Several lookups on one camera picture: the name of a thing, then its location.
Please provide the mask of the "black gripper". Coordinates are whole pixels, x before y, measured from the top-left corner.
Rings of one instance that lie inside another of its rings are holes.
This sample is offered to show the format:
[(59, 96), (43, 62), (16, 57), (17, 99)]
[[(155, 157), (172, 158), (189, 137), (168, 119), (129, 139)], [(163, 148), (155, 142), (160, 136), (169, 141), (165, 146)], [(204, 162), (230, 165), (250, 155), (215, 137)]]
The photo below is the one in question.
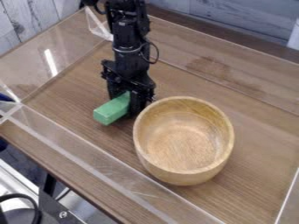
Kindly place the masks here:
[(115, 51), (115, 59), (101, 60), (101, 78), (107, 81), (109, 99), (129, 91), (129, 115), (137, 116), (155, 98), (155, 82), (148, 75), (149, 48)]

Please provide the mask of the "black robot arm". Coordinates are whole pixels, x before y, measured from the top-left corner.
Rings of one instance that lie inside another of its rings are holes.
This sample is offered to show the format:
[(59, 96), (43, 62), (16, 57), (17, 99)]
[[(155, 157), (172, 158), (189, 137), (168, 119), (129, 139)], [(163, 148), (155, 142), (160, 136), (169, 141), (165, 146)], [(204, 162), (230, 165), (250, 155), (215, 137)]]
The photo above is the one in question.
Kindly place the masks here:
[(145, 0), (105, 0), (104, 10), (99, 8), (99, 0), (81, 2), (107, 16), (115, 59), (101, 60), (101, 77), (111, 100), (128, 93), (128, 114), (136, 116), (155, 97), (155, 81), (148, 70), (156, 61), (149, 60), (153, 43), (147, 38), (151, 21)]

